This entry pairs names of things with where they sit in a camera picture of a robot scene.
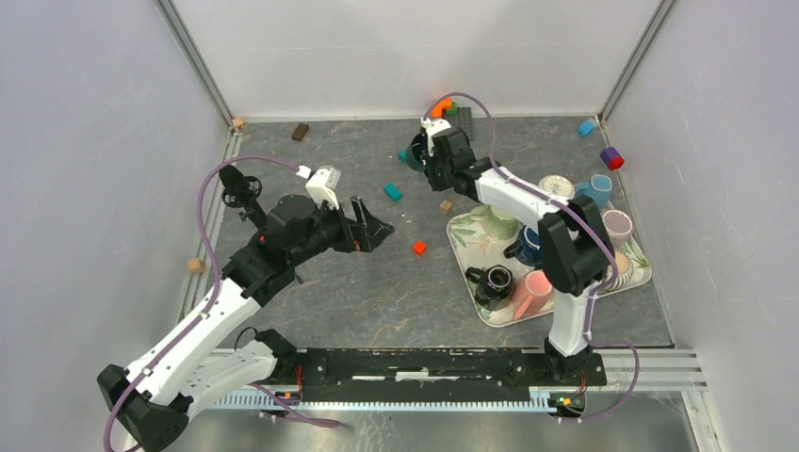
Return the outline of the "dark green mug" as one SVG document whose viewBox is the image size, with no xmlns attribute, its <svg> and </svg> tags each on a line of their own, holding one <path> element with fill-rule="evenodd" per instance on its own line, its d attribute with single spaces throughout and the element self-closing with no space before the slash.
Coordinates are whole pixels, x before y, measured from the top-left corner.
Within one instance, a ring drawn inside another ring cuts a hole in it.
<svg viewBox="0 0 799 452">
<path fill-rule="evenodd" d="M 425 142 L 413 142 L 405 150 L 405 163 L 416 172 L 425 171 L 428 157 L 428 146 Z"/>
</svg>

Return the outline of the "black octagonal mug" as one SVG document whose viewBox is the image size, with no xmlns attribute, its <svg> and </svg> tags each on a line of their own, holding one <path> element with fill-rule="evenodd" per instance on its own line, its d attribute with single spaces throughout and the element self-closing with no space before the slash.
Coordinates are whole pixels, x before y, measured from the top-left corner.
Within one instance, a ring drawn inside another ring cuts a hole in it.
<svg viewBox="0 0 799 452">
<path fill-rule="evenodd" d="M 501 309 L 514 290 L 514 275 L 502 265 L 488 268 L 471 266 L 465 271 L 465 277 L 475 284 L 476 303 L 489 312 Z"/>
</svg>

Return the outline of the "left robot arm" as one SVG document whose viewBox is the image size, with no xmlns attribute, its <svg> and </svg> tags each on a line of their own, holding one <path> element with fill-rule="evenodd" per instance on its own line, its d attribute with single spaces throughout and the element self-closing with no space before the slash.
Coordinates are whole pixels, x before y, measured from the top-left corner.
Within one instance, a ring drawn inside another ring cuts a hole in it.
<svg viewBox="0 0 799 452">
<path fill-rule="evenodd" d="M 225 266 L 203 300 L 163 339 L 126 366 L 107 365 L 97 383 L 110 415 L 110 430 L 121 424 L 135 439 L 136 451 L 162 451 L 211 403 L 251 382 L 289 381 L 295 357 L 262 340 L 251 341 L 201 373 L 200 363 L 236 327 L 294 282 L 297 266 L 327 250 L 372 252 L 393 225 L 374 217 L 363 200 L 351 200 L 355 216 L 338 204 L 286 195 L 265 212 L 257 200 L 235 196 L 233 205 L 253 212 L 256 232 Z"/>
</svg>

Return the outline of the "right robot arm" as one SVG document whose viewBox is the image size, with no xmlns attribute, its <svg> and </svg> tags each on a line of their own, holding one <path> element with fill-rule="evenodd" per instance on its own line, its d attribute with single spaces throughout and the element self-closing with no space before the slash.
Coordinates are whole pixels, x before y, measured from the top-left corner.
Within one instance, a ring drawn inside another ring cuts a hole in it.
<svg viewBox="0 0 799 452">
<path fill-rule="evenodd" d="M 531 227 L 543 251 L 541 269 L 557 290 L 544 345 L 546 376 L 576 378 L 592 355 L 590 323 L 614 254 L 597 204 L 587 196 L 549 194 L 511 174 L 493 156 L 477 158 L 466 133 L 444 120 L 424 121 L 412 146 L 431 188 L 454 190 Z"/>
</svg>

